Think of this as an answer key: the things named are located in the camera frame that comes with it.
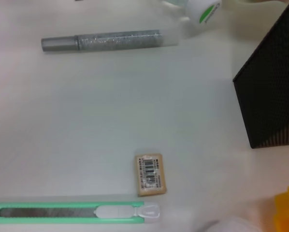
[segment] black mesh container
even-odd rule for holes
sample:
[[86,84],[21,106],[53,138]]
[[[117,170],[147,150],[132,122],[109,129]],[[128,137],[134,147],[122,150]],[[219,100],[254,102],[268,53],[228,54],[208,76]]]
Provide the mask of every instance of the black mesh container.
[[251,147],[289,145],[289,6],[233,81]]

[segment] barcode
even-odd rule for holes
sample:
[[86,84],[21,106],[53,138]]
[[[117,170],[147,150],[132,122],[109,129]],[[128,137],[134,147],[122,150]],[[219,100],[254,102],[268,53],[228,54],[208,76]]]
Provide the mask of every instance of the barcode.
[[159,160],[139,159],[141,188],[160,188]]

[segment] white desk surface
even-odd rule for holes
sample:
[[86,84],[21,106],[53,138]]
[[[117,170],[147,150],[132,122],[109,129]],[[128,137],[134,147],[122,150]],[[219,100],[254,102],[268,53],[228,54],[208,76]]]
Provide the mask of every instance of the white desk surface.
[[263,206],[289,186],[289,146],[249,147],[232,83],[257,42],[217,29],[174,47],[41,50],[43,37],[159,29],[172,23],[167,14],[144,0],[0,0],[0,199],[133,195],[134,155],[149,151],[163,154],[168,187],[147,199],[163,207],[157,224],[0,232],[195,232],[232,214],[270,221]]

